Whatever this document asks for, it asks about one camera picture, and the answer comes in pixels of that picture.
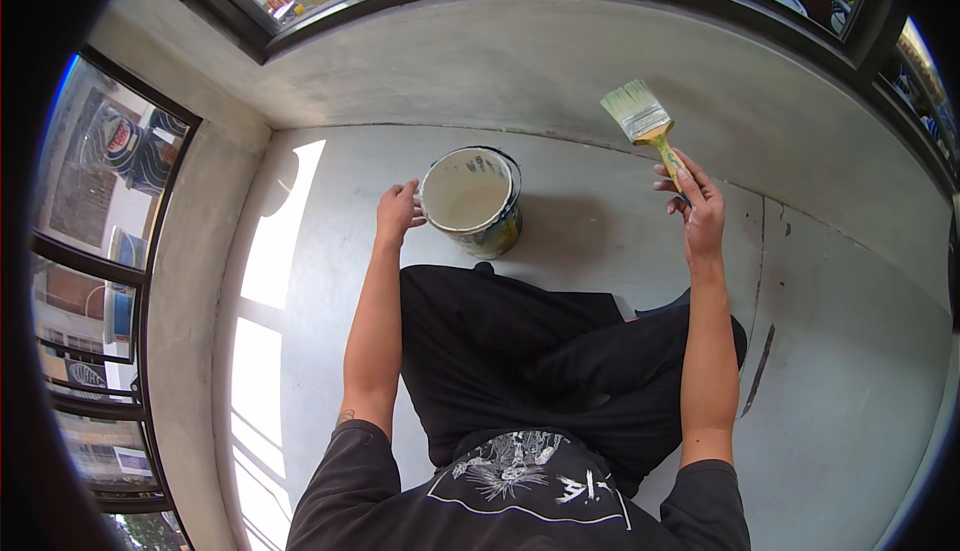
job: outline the brush bristles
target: brush bristles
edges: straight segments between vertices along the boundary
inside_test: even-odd
[[[617,120],[618,124],[629,121],[632,116],[646,113],[651,108],[660,107],[657,98],[643,80],[634,80],[617,88],[606,95],[600,104],[611,117]]]

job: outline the paint bucket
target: paint bucket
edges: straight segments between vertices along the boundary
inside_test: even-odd
[[[521,185],[521,167],[510,155],[491,147],[464,147],[430,167],[420,185],[420,204],[427,221],[463,252],[492,259],[521,234]]]

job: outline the t-shirt graphic print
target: t-shirt graphic print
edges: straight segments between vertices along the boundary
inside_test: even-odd
[[[629,531],[630,516],[611,475],[584,462],[578,446],[553,432],[501,434],[450,465],[426,496],[482,514],[517,510],[581,524],[620,520]]]

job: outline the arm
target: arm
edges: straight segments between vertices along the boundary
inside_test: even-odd
[[[426,223],[414,201],[417,184],[395,185],[380,197],[373,254],[343,354],[344,395],[337,424],[366,419],[388,439],[401,374],[401,246],[408,228]]]
[[[700,166],[677,154],[689,168],[689,173],[678,171],[678,180],[693,205],[679,197],[667,203],[667,213],[683,216],[683,251],[690,267],[690,326],[679,388],[684,443],[679,465],[705,459],[733,464],[740,383],[723,269],[724,199]],[[654,169],[666,175],[663,166]],[[677,192],[669,180],[654,187]]]

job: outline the black pants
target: black pants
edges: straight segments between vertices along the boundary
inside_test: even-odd
[[[480,269],[413,266],[400,282],[401,373],[434,465],[477,431],[562,428],[633,496],[679,445],[690,305],[624,322],[608,293],[549,293]],[[742,365],[746,335],[732,323]],[[584,391],[609,399],[550,409]]]

